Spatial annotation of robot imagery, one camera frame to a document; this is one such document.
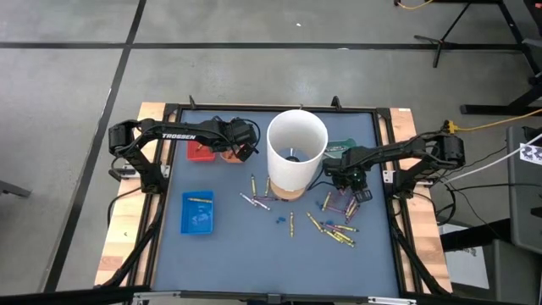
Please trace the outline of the black stand base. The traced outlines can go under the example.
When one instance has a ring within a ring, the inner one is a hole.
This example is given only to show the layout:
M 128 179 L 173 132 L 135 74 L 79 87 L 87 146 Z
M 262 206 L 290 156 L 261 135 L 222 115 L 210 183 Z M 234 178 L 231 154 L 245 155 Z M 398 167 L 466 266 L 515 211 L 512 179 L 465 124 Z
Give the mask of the black stand base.
M 542 98 L 542 72 L 529 78 L 528 83 L 531 88 L 507 105 L 463 104 L 460 112 L 472 115 L 520 116 L 542 110 L 542 106 L 531 107 L 532 103 Z

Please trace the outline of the white lampshade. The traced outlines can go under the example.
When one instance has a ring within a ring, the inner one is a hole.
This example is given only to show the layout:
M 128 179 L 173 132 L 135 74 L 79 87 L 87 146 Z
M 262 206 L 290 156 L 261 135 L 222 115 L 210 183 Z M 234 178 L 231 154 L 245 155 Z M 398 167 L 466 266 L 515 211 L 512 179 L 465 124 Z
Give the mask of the white lampshade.
M 284 191 L 305 189 L 322 160 L 328 141 L 326 125 L 313 113 L 294 109 L 275 116 L 266 133 L 267 166 L 271 182 Z M 280 155 L 287 148 L 301 152 L 307 160 L 287 160 Z

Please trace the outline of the red plastic basket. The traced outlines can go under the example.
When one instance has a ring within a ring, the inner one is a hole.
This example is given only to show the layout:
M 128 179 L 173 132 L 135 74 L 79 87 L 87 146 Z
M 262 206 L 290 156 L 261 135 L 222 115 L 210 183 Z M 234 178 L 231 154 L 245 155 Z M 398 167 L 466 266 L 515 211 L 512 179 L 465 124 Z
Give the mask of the red plastic basket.
M 187 143 L 186 159 L 192 162 L 213 162 L 215 160 L 215 153 L 203 144 L 202 150 L 196 151 L 199 144 L 201 143 L 197 141 L 189 141 Z

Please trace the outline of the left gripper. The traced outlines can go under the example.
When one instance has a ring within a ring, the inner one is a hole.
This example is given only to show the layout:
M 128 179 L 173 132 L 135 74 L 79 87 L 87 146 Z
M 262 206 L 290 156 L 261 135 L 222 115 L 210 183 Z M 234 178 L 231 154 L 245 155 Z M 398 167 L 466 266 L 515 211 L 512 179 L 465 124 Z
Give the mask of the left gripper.
M 230 121 L 221 118 L 213 120 L 218 122 L 219 132 L 226 137 L 226 140 L 220 140 L 218 145 L 213 147 L 214 151 L 226 151 L 246 144 L 235 154 L 240 162 L 245 162 L 250 155 L 258 153 L 256 147 L 259 144 L 259 125 L 256 122 L 243 118 L 233 118 Z

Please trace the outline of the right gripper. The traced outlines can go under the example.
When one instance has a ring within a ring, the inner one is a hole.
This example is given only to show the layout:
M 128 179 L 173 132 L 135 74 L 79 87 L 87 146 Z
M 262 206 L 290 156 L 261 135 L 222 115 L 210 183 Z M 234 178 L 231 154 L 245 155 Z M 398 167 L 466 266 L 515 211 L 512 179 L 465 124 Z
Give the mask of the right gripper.
M 370 152 L 366 147 L 352 147 L 341 154 L 340 158 L 324 160 L 324 174 L 331 178 L 337 189 L 364 189 L 368 187 L 365 169 L 362 163 Z M 368 202 L 373 199 L 369 189 L 354 192 L 357 202 Z

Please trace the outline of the black tripod stand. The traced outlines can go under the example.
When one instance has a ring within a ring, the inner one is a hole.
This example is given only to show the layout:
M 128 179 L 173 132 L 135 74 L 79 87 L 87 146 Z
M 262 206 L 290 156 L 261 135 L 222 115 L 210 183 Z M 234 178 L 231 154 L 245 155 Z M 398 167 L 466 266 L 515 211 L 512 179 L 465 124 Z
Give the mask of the black tripod stand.
M 511 51 L 511 52 L 520 52 L 525 54 L 525 46 L 522 44 L 522 37 L 519 30 L 516 28 L 515 23 L 513 22 L 512 16 L 506 12 L 504 9 L 503 0 L 435 0 L 437 3 L 464 3 L 464 7 L 458 13 L 458 15 L 451 22 L 449 27 L 446 29 L 444 34 L 440 38 L 433 38 L 428 36 L 414 35 L 415 40 L 421 42 L 428 42 L 431 46 L 434 46 L 434 59 L 432 66 L 437 68 L 440 62 L 441 54 L 444 51 L 448 50 L 461 50 L 461 51 Z M 448 36 L 456 28 L 457 24 L 460 22 L 465 13 L 473 5 L 496 5 L 507 25 L 510 28 L 512 36 L 514 38 L 513 43 L 460 43 L 452 42 L 448 40 Z

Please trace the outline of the grey cabinet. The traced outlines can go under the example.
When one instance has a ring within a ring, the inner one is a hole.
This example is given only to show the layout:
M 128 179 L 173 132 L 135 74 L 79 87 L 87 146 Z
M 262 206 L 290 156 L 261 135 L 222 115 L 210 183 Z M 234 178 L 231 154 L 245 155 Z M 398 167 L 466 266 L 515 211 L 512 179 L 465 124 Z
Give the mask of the grey cabinet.
M 542 166 L 520 159 L 520 144 L 542 147 L 542 128 L 509 127 L 506 131 L 512 242 L 542 254 Z

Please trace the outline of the teal plastic bin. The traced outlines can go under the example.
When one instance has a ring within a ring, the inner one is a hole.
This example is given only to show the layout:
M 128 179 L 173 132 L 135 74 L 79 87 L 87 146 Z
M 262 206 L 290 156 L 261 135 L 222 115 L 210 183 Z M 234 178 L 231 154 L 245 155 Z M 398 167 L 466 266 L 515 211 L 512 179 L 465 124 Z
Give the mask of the teal plastic bin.
M 352 147 L 356 147 L 357 143 L 353 138 L 347 138 L 345 140 L 338 140 L 338 141 L 330 141 L 327 144 L 327 147 L 325 148 L 324 155 L 329 157 L 329 158 L 340 158 L 342 153 L 344 153 L 346 150 L 338 151 L 338 152 L 331 152 L 329 149 L 331 147 L 335 147 L 335 146 L 344 146 L 344 147 L 347 148 L 346 150 L 348 150 L 348 149 L 350 149 Z

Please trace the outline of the printed marker sheet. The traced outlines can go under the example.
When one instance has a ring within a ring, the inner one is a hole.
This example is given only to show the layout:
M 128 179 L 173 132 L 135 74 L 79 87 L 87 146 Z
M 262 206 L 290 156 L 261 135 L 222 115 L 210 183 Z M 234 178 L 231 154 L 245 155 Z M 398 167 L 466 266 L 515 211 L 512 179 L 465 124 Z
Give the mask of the printed marker sheet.
M 521 143 L 519 156 L 524 162 L 542 166 L 542 147 Z

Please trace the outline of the round wooden lamp base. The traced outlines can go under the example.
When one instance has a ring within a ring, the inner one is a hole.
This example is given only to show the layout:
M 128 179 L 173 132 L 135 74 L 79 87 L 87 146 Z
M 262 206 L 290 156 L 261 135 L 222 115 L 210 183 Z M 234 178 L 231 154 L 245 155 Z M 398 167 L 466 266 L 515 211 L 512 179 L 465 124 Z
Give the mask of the round wooden lamp base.
M 278 187 L 272 180 L 270 181 L 270 189 L 276 197 L 286 201 L 296 201 L 303 196 L 306 188 L 301 188 L 295 191 L 287 191 Z

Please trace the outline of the aluminium rail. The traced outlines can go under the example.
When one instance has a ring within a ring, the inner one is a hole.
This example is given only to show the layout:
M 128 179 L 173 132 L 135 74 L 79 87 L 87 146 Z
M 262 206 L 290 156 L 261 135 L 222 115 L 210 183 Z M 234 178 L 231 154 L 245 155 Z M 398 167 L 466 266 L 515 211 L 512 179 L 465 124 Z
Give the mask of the aluminium rail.
M 282 302 L 353 302 L 375 303 L 378 305 L 419 305 L 415 299 L 399 297 L 352 297 L 331 295 L 299 295 L 283 293 L 237 293 L 218 291 L 148 291 L 136 292 L 132 301 L 151 301 L 160 297 L 187 298 L 187 299 L 219 299 L 219 300 L 258 300 L 271 304 Z

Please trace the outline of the orange plastic bin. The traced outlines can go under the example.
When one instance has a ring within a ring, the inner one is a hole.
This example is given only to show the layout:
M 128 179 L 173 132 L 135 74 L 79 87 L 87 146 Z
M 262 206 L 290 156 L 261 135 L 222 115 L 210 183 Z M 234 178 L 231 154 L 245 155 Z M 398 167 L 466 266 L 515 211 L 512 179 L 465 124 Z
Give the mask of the orange plastic bin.
M 242 146 L 234 146 L 233 149 L 221 152 L 219 156 L 229 164 L 242 164 L 243 161 L 236 157 L 236 154 L 242 149 Z

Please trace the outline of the blue plastic basket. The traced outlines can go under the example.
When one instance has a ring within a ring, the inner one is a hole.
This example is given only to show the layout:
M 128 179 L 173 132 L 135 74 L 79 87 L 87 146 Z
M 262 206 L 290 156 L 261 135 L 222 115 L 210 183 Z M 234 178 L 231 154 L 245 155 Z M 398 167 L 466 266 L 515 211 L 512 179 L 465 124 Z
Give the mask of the blue plastic basket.
M 182 194 L 180 212 L 181 235 L 207 235 L 213 232 L 214 203 L 190 202 L 189 197 L 211 199 L 212 191 L 188 191 Z

